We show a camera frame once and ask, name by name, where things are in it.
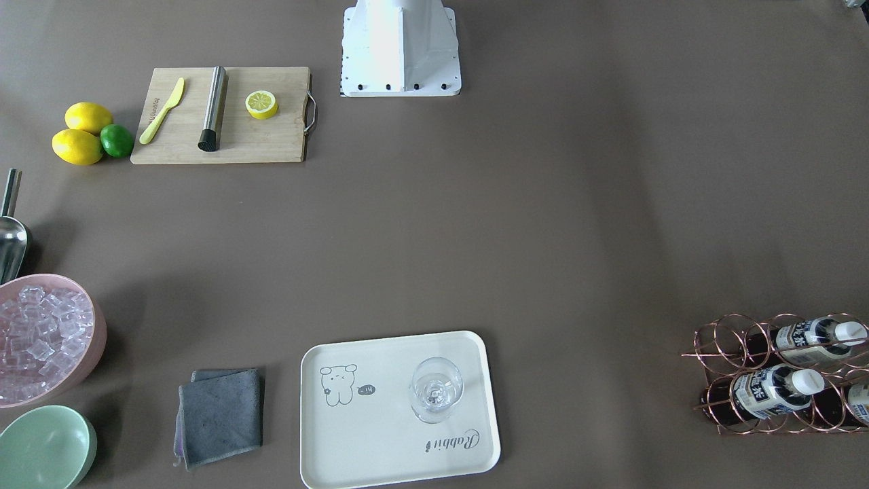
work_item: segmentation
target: lemon slice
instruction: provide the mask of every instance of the lemon slice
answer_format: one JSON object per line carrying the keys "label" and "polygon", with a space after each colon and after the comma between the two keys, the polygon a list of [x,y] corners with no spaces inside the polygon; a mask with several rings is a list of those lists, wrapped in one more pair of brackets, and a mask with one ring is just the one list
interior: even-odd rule
{"label": "lemon slice", "polygon": [[267,90],[257,90],[244,100],[244,106],[254,119],[268,119],[277,113],[275,94]]}

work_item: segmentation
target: yellow plastic knife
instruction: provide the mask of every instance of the yellow plastic knife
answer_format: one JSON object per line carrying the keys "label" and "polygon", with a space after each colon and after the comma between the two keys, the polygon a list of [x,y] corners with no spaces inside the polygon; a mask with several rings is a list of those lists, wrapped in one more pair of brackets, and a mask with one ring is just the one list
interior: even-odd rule
{"label": "yellow plastic knife", "polygon": [[139,137],[139,143],[148,144],[151,142],[151,139],[154,139],[154,135],[157,133],[157,130],[160,129],[160,124],[163,123],[166,114],[181,102],[181,95],[183,93],[184,78],[178,78],[178,82],[175,84],[175,89],[172,90],[172,95],[169,96],[169,100],[166,101],[166,104],[164,104],[163,108],[160,109],[160,112],[157,113],[157,117],[154,117],[151,124],[148,124],[148,127],[145,128],[145,132],[143,132]]}

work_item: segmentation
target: tray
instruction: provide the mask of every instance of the tray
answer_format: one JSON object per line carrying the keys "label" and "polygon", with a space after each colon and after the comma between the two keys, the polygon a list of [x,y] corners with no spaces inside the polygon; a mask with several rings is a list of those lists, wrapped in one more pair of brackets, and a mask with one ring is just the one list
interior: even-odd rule
{"label": "tray", "polygon": [[[220,149],[196,147],[211,91],[210,68],[155,68],[145,97],[134,164],[219,164],[301,162],[305,157],[305,111],[311,70],[307,67],[227,68]],[[149,144],[139,137],[163,107],[179,77],[184,78],[181,103],[163,120]],[[266,120],[252,118],[244,99],[254,90],[268,90],[278,102],[277,114]]]}
{"label": "tray", "polygon": [[[452,360],[464,380],[452,416],[436,425],[417,419],[408,399],[414,369],[430,357]],[[324,367],[345,380],[332,384]],[[485,472],[501,456],[486,346],[473,332],[315,346],[302,359],[300,403],[299,466],[311,489]]]}

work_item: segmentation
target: bowl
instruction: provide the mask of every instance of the bowl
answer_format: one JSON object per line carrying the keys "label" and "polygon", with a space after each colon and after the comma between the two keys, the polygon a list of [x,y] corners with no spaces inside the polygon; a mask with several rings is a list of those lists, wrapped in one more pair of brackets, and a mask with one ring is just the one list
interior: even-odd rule
{"label": "bowl", "polygon": [[6,489],[74,487],[96,454],[94,426],[65,405],[26,412],[0,433],[0,474]]}
{"label": "bowl", "polygon": [[[22,305],[17,301],[25,290],[36,295]],[[39,290],[43,298],[33,304]],[[57,297],[49,298],[53,292]],[[55,305],[58,297],[67,303]],[[73,323],[82,330],[70,329]],[[79,384],[99,362],[105,344],[105,317],[73,280],[40,273],[0,285],[0,409],[42,402]]]}

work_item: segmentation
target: ice scoop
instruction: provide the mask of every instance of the ice scoop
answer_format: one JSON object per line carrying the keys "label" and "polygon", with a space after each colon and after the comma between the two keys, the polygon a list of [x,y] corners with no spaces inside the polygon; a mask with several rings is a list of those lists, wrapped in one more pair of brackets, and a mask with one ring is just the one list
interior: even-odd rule
{"label": "ice scoop", "polygon": [[20,184],[21,171],[10,169],[6,192],[3,194],[3,207],[0,208],[0,284],[18,276],[30,242],[30,232],[21,221],[12,217]]}

